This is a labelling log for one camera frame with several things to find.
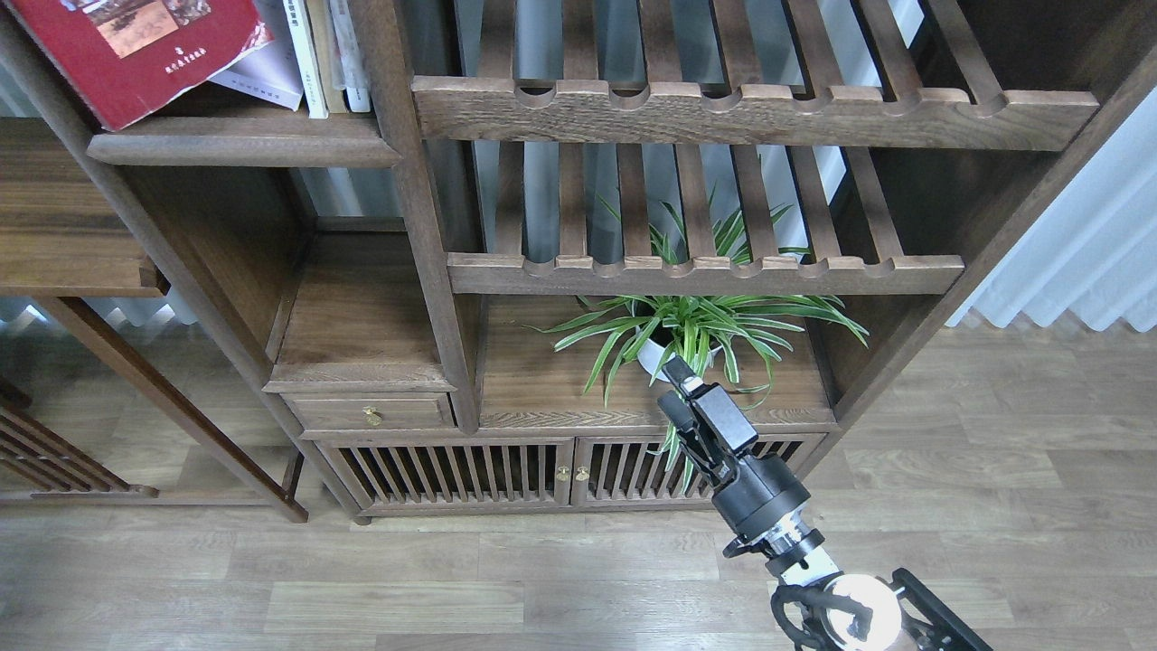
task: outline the cabinet door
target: cabinet door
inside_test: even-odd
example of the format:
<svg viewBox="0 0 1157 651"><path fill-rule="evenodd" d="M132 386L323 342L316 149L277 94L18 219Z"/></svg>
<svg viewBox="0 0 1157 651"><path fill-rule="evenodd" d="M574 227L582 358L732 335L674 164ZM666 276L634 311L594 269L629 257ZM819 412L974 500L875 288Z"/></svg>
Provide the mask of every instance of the cabinet door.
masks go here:
<svg viewBox="0 0 1157 651"><path fill-rule="evenodd" d="M819 445L823 434L760 435L754 445L759 458L778 454L793 469ZM583 508L654 509L659 505L702 505L712 488L692 473L680 491L684 454L668 467L670 454L659 454L663 437L580 438L575 449L575 486L570 504Z"/></svg>
<svg viewBox="0 0 1157 651"><path fill-rule="evenodd" d="M363 516L569 504L573 438L317 443Z"/></svg>

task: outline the wooden floor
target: wooden floor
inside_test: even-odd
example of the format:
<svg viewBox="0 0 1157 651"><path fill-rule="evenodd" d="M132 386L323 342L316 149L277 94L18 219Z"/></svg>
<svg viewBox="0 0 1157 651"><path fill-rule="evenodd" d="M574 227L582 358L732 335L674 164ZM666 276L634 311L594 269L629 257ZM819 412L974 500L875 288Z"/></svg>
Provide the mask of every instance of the wooden floor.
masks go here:
<svg viewBox="0 0 1157 651"><path fill-rule="evenodd" d="M277 428L197 330L124 330L239 443ZM189 488L178 430L39 324L0 375L128 481ZM714 512L379 519L314 475L267 509L0 508L0 649L787 650ZM809 479L848 570L906 565L998 650L1150 651L1157 336L944 331Z"/></svg>

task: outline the wooden leg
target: wooden leg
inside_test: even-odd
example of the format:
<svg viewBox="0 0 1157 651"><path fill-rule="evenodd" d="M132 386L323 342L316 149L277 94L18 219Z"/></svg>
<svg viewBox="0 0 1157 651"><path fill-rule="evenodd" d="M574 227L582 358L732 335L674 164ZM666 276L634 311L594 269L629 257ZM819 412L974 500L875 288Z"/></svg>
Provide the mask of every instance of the wooden leg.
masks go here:
<svg viewBox="0 0 1157 651"><path fill-rule="evenodd" d="M309 513L292 495L287 494L189 399L120 339L83 299L72 296L36 296L35 299L101 362L127 380L200 444L213 459L253 489L289 521L304 523L308 519Z"/></svg>

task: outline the white book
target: white book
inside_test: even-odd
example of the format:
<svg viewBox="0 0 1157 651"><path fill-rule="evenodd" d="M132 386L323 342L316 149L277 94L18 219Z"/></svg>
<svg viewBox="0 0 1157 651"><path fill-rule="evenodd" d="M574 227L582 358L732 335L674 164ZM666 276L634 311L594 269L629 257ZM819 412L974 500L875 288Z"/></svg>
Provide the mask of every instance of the white book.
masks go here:
<svg viewBox="0 0 1157 651"><path fill-rule="evenodd" d="M297 54L297 68L301 72L309 117L325 119L330 117L330 111L325 108L325 96L322 94L322 75L317 68L317 53L314 51L314 35L309 29L305 3L302 0L282 0L282 2L289 23L289 35L293 37L293 50Z"/></svg>
<svg viewBox="0 0 1157 651"><path fill-rule="evenodd" d="M355 113L370 110L369 81L362 67L361 47L354 34L354 22L349 17L348 0L330 0L330 16L338 37L338 54L341 59L341 76L346 90L346 103Z"/></svg>
<svg viewBox="0 0 1157 651"><path fill-rule="evenodd" d="M253 0L253 6L273 34L273 42L211 76L209 81L296 111L304 93L285 7L281 0Z"/></svg>

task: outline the brass drawer knob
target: brass drawer knob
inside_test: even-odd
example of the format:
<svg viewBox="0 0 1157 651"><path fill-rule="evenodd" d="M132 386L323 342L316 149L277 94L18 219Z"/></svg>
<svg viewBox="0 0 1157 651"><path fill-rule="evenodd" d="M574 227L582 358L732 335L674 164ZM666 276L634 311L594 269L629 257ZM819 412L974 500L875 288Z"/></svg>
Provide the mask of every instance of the brass drawer knob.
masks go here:
<svg viewBox="0 0 1157 651"><path fill-rule="evenodd" d="M376 428L382 424L382 415L378 414L373 407L362 408L362 414L366 415L366 424L370 428Z"/></svg>

